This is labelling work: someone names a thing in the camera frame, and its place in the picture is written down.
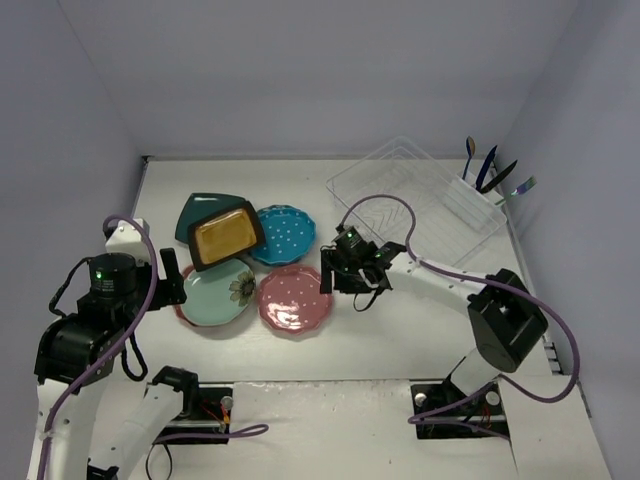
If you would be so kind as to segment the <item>pink polka dot plate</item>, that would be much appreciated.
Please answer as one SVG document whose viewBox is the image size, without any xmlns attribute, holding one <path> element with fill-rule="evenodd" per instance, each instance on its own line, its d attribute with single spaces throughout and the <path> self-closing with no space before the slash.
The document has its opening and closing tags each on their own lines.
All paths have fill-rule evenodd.
<svg viewBox="0 0 640 480">
<path fill-rule="evenodd" d="M 272 333 L 297 338 L 313 334 L 331 316 L 334 299 L 321 292 L 321 274 L 308 265 L 278 267 L 258 282 L 257 314 Z"/>
</svg>

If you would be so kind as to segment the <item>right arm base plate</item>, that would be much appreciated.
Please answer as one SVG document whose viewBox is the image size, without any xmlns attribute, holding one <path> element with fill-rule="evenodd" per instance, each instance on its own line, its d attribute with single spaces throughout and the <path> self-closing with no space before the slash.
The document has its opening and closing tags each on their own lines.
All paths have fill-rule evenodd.
<svg viewBox="0 0 640 480">
<path fill-rule="evenodd" d="M 480 438 L 510 439 L 498 385 L 484 387 L 470 400 L 452 385 L 410 385 L 416 438 L 421 441 Z"/>
</svg>

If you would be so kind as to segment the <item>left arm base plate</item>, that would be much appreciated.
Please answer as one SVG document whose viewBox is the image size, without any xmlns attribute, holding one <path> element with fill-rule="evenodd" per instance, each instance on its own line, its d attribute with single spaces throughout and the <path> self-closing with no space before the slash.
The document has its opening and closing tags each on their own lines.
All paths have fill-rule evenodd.
<svg viewBox="0 0 640 480">
<path fill-rule="evenodd" d="M 226 438 L 211 435 L 229 433 L 225 419 L 231 419 L 233 386 L 231 384 L 203 383 L 188 413 L 181 413 L 170 421 L 159 434 L 171 436 L 167 445 L 226 445 Z"/>
</svg>

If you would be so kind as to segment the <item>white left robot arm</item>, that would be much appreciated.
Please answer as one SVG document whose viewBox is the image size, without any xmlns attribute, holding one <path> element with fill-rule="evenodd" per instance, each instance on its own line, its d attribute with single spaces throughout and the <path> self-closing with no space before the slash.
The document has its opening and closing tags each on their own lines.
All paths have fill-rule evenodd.
<svg viewBox="0 0 640 480">
<path fill-rule="evenodd" d="M 165 366 L 143 400 L 103 447 L 91 438 L 107 378 L 124 350 L 125 332 L 147 311 L 185 302 L 184 280 L 173 249 L 160 252 L 165 278 L 128 254 L 89 259 L 91 287 L 74 313 L 54 321 L 39 342 L 38 419 L 31 479 L 126 479 L 174 419 L 199 409 L 197 374 Z"/>
</svg>

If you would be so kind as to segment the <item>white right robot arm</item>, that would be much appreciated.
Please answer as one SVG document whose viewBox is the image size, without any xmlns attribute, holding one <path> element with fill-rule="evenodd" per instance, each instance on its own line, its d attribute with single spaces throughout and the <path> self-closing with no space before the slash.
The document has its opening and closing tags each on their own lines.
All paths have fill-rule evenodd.
<svg viewBox="0 0 640 480">
<path fill-rule="evenodd" d="M 340 228 L 332 245 L 321 249 L 320 258 L 323 294 L 371 294 L 376 300 L 386 291 L 399 290 L 467 316 L 475 347 L 433 389 L 455 412 L 474 405 L 478 390 L 498 375 L 516 372 L 548 328 L 537 305 L 491 284 L 505 281 L 524 291 L 521 279 L 510 270 L 501 269 L 479 283 L 461 270 L 452 277 L 440 275 L 440 265 L 431 270 L 405 246 L 395 242 L 377 246 L 354 227 Z"/>
</svg>

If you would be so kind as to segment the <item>blue polka dot plate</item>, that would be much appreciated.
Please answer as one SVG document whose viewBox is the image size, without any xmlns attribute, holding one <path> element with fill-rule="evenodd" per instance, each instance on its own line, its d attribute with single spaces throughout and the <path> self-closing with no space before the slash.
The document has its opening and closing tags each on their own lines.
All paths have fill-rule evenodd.
<svg viewBox="0 0 640 480">
<path fill-rule="evenodd" d="M 305 211 L 290 205 L 272 205 L 257 214 L 265 243 L 249 252 L 254 260 L 267 266 L 284 266 L 309 253 L 316 240 L 316 224 Z"/>
</svg>

